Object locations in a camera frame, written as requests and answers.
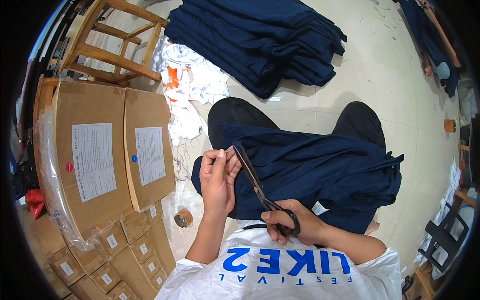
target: red plastic bag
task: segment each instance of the red plastic bag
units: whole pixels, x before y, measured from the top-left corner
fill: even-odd
[[[43,197],[40,190],[29,190],[25,194],[25,202],[30,208],[33,219],[36,220],[43,209]]]

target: right hand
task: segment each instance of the right hand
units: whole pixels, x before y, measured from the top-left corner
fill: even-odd
[[[297,216],[300,222],[300,233],[297,235],[297,238],[302,244],[311,246],[325,242],[329,225],[320,220],[298,200],[280,200],[275,201],[275,203],[284,209],[291,210]],[[276,224],[293,229],[295,226],[292,218],[286,212],[277,210],[262,213],[262,219],[267,224],[267,232],[270,238],[285,245],[287,238],[277,231]]]

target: stack of navy t-shirts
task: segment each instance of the stack of navy t-shirts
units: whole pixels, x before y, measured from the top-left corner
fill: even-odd
[[[365,233],[380,206],[395,202],[400,189],[400,162],[385,149],[357,138],[329,134],[288,132],[245,125],[224,126],[224,149],[241,142],[273,201],[297,199],[308,209],[317,201],[328,211],[318,217],[353,233]],[[199,171],[192,182],[201,194]],[[262,220],[265,209],[243,170],[235,181],[234,219]]]
[[[299,0],[184,0],[165,35],[187,45],[262,99],[282,78],[325,85],[347,36]]]
[[[440,84],[445,87],[448,96],[453,97],[460,77],[437,28],[424,13],[423,8],[415,1],[401,0],[400,5],[419,48],[430,56],[435,66],[442,62],[446,62],[448,65],[450,76],[447,79],[441,79]]]

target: wooden stool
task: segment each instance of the wooden stool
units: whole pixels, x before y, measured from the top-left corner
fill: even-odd
[[[127,33],[117,28],[96,22],[98,15],[105,6],[135,15],[149,21],[150,23],[137,28],[130,33]],[[95,0],[83,15],[83,21],[79,26],[79,30],[68,43],[67,49],[65,50],[65,55],[61,60],[60,72],[63,69],[67,69],[88,74],[89,76],[95,77],[97,80],[100,79],[110,83],[121,83],[140,76],[145,76],[155,81],[160,81],[160,73],[149,69],[149,64],[150,60],[152,59],[155,45],[158,41],[158,37],[160,36],[160,30],[168,23],[169,22],[167,20],[157,16],[156,14],[123,0]],[[124,58],[123,56],[127,50],[128,43],[132,42],[139,45],[142,40],[138,38],[137,35],[147,31],[150,28],[153,28],[153,31],[150,39],[148,40],[142,64],[138,64]],[[106,50],[86,44],[85,41],[90,30],[95,30],[123,39],[123,43],[120,48],[120,55],[116,55]],[[95,60],[112,64],[115,66],[115,71],[113,73],[105,72],[75,63],[74,61],[78,55],[84,55]],[[130,72],[120,75],[121,68],[129,70]]]

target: tiled floor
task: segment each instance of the tiled floor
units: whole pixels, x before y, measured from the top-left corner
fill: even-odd
[[[181,4],[180,0],[129,0],[162,17]],[[405,155],[401,164],[402,185],[396,202],[377,211],[380,229],[373,235],[400,254],[402,277],[415,268],[413,260],[424,237],[424,227],[440,205],[448,186],[452,159],[457,159],[457,133],[445,133],[444,119],[458,122],[458,99],[448,98],[438,82],[422,73],[420,59],[399,12],[391,0],[304,0],[331,19],[348,36],[343,57],[334,56],[337,75],[325,86],[305,86],[283,81],[274,96],[279,102],[261,103],[234,78],[228,80],[231,96],[244,98],[269,116],[281,129],[319,134],[331,133],[345,105],[362,101],[376,111],[382,121],[387,151]],[[114,12],[106,23],[131,31],[147,21],[123,12]],[[150,31],[140,38],[147,39]],[[89,43],[117,53],[121,41],[91,33]],[[145,43],[130,44],[126,57],[141,60]],[[93,61],[94,66],[112,71],[113,66]],[[158,83],[145,78],[131,81],[131,87],[158,92]],[[211,105],[194,103],[202,117]],[[187,165],[209,148],[205,134],[183,141],[188,148]],[[180,154],[183,150],[174,149]],[[179,229],[165,218],[176,258],[182,257],[193,241],[202,214],[201,198],[188,194],[176,201],[165,199],[173,210],[186,206],[198,215],[193,226]],[[236,229],[230,220],[226,235]]]

